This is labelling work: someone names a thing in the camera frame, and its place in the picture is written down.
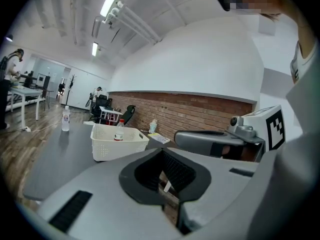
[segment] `gray table surface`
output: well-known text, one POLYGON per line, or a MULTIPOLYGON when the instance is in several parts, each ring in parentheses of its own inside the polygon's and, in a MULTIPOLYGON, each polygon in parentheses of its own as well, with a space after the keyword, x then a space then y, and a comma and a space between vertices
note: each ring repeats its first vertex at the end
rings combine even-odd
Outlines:
MULTIPOLYGON (((23 195, 27 199, 43 201, 84 170, 96 165, 92 154, 90 134, 92 125, 71 123, 70 131, 57 127, 26 179, 23 195)), ((173 142, 162 144, 149 138, 146 150, 178 148, 173 142)))

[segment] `baseboard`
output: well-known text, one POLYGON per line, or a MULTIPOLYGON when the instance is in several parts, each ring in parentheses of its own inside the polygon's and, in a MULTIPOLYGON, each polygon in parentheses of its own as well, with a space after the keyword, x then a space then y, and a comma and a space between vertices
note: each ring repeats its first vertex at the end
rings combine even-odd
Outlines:
POLYGON ((89 109, 81 108, 81 107, 76 107, 76 106, 70 106, 68 105, 69 108, 77 109, 77 110, 83 110, 83 111, 89 111, 89 109))

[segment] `black chair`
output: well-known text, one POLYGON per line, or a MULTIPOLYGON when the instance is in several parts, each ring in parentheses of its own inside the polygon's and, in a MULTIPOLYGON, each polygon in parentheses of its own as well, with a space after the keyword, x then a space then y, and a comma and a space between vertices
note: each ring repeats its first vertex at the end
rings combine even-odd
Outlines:
POLYGON ((99 98, 100 98, 100 99, 104 99, 104 100, 107 100, 107 99, 108 99, 108 97, 107 97, 106 95, 102 95, 102 94, 99 95, 99 98))
POLYGON ((107 103, 106 105, 104 106, 106 109, 109 109, 109 110, 113 110, 113 108, 111 107, 111 103, 112 103, 112 98, 108 98, 107 100, 107 103))
POLYGON ((100 107, 106 107, 108 104, 110 104, 110 101, 108 99, 97 97, 95 100, 95 106, 92 108, 91 113, 93 114, 89 121, 95 121, 97 123, 98 118, 101 116, 101 109, 100 107))
MULTIPOLYGON (((129 120, 132 118, 132 116, 134 115, 136 111, 136 106, 135 105, 129 105, 126 108, 126 112, 119 118, 120 119, 124 119, 124 125, 126 125, 129 120)), ((106 122, 107 119, 104 119, 103 117, 99 117, 98 120, 101 120, 101 122, 106 122)))

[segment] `cable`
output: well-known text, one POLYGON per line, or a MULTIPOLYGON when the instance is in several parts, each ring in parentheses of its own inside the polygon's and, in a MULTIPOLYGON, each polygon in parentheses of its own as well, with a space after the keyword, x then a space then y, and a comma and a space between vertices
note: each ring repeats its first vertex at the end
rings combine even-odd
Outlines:
POLYGON ((49 126, 47 126, 47 127, 43 128, 43 129, 29 131, 29 133, 40 132, 40 131, 42 131, 42 130, 44 130, 44 129, 47 129, 47 128, 51 127, 51 126, 55 126, 55 125, 60 124, 60 123, 61 123, 61 122, 56 122, 56 123, 51 124, 51 125, 49 125, 49 126))

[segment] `brick wall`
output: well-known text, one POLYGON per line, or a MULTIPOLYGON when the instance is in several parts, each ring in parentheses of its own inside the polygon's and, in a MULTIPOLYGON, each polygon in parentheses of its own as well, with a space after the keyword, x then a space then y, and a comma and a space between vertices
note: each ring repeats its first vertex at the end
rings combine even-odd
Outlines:
POLYGON ((149 129, 158 121, 156 132, 174 140, 178 130, 225 130, 232 116, 252 112, 252 104, 206 96, 157 92, 111 92, 112 107, 124 113, 136 105, 126 126, 149 129))

